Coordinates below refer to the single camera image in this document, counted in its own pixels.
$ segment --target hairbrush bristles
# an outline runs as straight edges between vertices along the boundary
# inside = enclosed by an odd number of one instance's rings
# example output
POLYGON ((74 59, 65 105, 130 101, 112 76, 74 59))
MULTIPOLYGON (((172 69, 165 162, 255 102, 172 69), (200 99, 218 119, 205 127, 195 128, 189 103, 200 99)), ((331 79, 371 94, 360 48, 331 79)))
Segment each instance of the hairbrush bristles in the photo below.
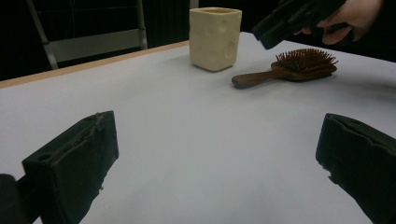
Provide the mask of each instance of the hairbrush bristles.
POLYGON ((296 49, 281 53, 276 59, 282 67, 297 73, 309 73, 338 63, 331 54, 320 49, 296 49))

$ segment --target black object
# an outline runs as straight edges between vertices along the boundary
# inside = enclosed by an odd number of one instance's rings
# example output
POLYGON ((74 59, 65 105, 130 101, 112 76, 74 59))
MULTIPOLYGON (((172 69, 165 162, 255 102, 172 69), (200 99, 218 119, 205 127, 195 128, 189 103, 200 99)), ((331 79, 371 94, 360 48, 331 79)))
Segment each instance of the black object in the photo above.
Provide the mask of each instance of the black object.
POLYGON ((327 114, 316 158, 374 224, 396 223, 396 139, 358 120, 327 114))
POLYGON ((79 223, 118 157, 113 111, 82 119, 23 160, 20 180, 0 175, 0 222, 79 223))
MULTIPOLYGON (((303 27, 311 27, 314 35, 322 33, 316 25, 328 18, 346 0, 283 0, 279 6, 262 21, 252 28, 252 33, 262 42, 266 49, 271 49, 283 40, 292 36, 303 27)), ((338 30, 347 26, 346 23, 336 24, 332 29, 338 30)), ((347 45, 352 42, 353 34, 349 34, 339 42, 347 45)))

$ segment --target finger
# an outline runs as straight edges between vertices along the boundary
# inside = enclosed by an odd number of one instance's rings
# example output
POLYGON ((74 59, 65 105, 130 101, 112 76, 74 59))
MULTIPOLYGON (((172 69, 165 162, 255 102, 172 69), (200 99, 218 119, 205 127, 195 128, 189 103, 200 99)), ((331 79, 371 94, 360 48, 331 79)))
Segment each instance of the finger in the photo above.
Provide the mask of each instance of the finger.
POLYGON ((303 33, 305 35, 310 35, 312 32, 308 26, 301 28, 301 30, 299 31, 293 32, 294 35, 299 35, 300 33, 303 33))
POLYGON ((324 29, 324 35, 322 42, 325 45, 333 45, 344 39, 349 32, 352 31, 351 26, 347 26, 336 31, 333 31, 330 27, 324 29))
POLYGON ((334 11, 334 13, 327 19, 320 21, 317 27, 324 28, 327 26, 332 26, 338 23, 348 22, 351 17, 351 12, 346 2, 342 7, 334 11))
POLYGON ((303 29, 301 29, 301 31, 302 31, 304 34, 306 34, 306 35, 312 34, 311 28, 309 28, 309 26, 303 27, 303 29))

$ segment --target wooden table edge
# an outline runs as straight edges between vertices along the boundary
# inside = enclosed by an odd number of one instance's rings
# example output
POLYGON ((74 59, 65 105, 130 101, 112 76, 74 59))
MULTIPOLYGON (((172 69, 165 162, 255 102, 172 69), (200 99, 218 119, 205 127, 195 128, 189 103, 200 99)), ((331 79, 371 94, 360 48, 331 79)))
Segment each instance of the wooden table edge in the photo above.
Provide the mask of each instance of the wooden table edge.
POLYGON ((17 86, 17 85, 21 85, 21 84, 28 83, 28 82, 38 81, 38 80, 42 80, 44 78, 58 77, 58 76, 62 76, 62 75, 68 74, 68 73, 73 73, 73 72, 93 68, 93 67, 108 64, 108 63, 115 63, 115 62, 119 62, 122 60, 127 60, 127 59, 143 56, 143 55, 158 52, 158 51, 163 51, 163 50, 167 50, 167 49, 175 49, 175 48, 183 47, 186 45, 189 45, 189 41, 183 41, 183 42, 178 42, 175 44, 164 45, 164 46, 160 46, 158 48, 153 48, 153 49, 144 49, 144 50, 140 50, 140 51, 136 51, 136 52, 132 52, 132 53, 128 53, 128 54, 122 54, 122 55, 111 57, 111 58, 106 58, 106 59, 102 59, 102 60, 89 62, 89 63, 82 63, 82 64, 77 64, 77 65, 73 65, 73 66, 69 66, 69 67, 65 67, 65 68, 51 70, 48 72, 32 74, 32 75, 28 75, 26 77, 16 77, 16 78, 8 79, 8 80, 3 80, 3 81, 0 81, 0 89, 6 88, 6 87, 17 86))

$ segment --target hairbrush handle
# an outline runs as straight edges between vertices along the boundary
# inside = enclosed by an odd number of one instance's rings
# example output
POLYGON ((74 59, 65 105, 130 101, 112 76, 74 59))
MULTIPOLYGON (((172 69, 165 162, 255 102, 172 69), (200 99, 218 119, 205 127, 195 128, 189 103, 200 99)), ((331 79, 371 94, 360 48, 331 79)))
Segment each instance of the hairbrush handle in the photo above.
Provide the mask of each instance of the hairbrush handle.
POLYGON ((263 83, 271 78, 284 77, 285 74, 277 71, 249 73, 232 78, 232 83, 237 89, 246 89, 263 83))

